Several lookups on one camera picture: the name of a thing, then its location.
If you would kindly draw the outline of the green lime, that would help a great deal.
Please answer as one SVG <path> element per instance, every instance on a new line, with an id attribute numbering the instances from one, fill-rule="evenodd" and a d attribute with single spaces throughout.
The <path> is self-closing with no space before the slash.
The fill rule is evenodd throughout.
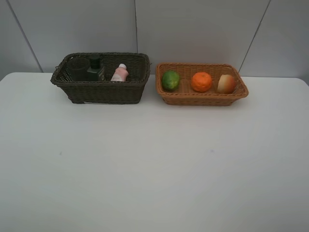
<path id="1" fill-rule="evenodd" d="M 177 72 L 169 70 L 162 76 L 162 88 L 167 91 L 175 91 L 180 83 L 180 76 Z"/>

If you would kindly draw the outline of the pink lotion bottle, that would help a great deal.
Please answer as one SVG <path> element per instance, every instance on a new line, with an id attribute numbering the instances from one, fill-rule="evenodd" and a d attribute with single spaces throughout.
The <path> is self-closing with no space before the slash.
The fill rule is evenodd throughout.
<path id="1" fill-rule="evenodd" d="M 112 82 L 125 82 L 128 77 L 128 71 L 126 69 L 126 65 L 121 63 L 118 68 L 115 70 L 111 81 Z"/>

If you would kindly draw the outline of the orange mandarin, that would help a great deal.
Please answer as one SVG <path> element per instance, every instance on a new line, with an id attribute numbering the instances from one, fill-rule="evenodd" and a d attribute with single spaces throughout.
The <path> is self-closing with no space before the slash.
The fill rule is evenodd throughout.
<path id="1" fill-rule="evenodd" d="M 191 87 L 197 92 L 206 92 L 212 86 L 212 77 L 207 72 L 197 72 L 191 78 Z"/>

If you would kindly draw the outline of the dark green pump bottle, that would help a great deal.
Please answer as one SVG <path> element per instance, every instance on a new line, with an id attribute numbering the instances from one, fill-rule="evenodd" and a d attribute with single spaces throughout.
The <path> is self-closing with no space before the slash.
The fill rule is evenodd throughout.
<path id="1" fill-rule="evenodd" d="M 90 66 L 87 70 L 87 80 L 88 81 L 104 81 L 105 80 L 105 68 L 101 64 L 100 55 L 91 55 L 89 57 Z"/>

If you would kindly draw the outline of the red yellow peach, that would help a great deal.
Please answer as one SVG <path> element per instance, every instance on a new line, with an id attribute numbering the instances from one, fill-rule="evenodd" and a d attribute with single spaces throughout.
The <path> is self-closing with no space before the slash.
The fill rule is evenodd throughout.
<path id="1" fill-rule="evenodd" d="M 223 74 L 219 79 L 217 92 L 220 94 L 231 94 L 235 87 L 236 81 L 234 77 L 228 74 Z"/>

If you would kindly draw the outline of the purple translucent plastic cup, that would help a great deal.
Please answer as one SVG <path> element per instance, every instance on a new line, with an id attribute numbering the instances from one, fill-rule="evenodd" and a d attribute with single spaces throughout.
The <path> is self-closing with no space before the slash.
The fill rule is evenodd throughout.
<path id="1" fill-rule="evenodd" d="M 89 68 L 89 61 L 86 58 L 73 58 L 67 64 L 73 81 L 85 81 Z"/>

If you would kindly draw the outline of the tan wicker basket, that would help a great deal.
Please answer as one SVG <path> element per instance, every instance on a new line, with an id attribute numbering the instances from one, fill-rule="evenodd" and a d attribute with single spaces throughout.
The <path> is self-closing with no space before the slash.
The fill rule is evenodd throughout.
<path id="1" fill-rule="evenodd" d="M 162 87 L 162 77 L 167 71 L 175 71 L 180 76 L 179 87 L 172 92 Z M 212 77 L 212 85 L 204 93 L 196 92 L 191 87 L 191 78 L 197 72 L 206 72 Z M 230 94 L 217 92 L 223 74 L 233 76 L 236 81 L 236 87 Z M 229 106 L 249 94 L 238 71 L 229 64 L 162 62 L 156 66 L 155 85 L 157 93 L 170 105 Z"/>

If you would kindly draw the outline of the dark brown wicker basket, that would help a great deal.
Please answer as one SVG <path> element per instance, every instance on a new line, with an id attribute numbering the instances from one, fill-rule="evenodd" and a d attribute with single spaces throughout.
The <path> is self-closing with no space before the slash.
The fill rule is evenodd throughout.
<path id="1" fill-rule="evenodd" d="M 67 64 L 73 58 L 86 58 L 100 55 L 105 68 L 104 81 L 73 81 Z M 111 78 L 119 64 L 125 64 L 128 77 L 125 82 L 112 82 Z M 51 83 L 61 88 L 72 103 L 83 104 L 137 104 L 150 76 L 150 60 L 143 53 L 100 52 L 72 53 L 66 55 L 56 67 Z"/>

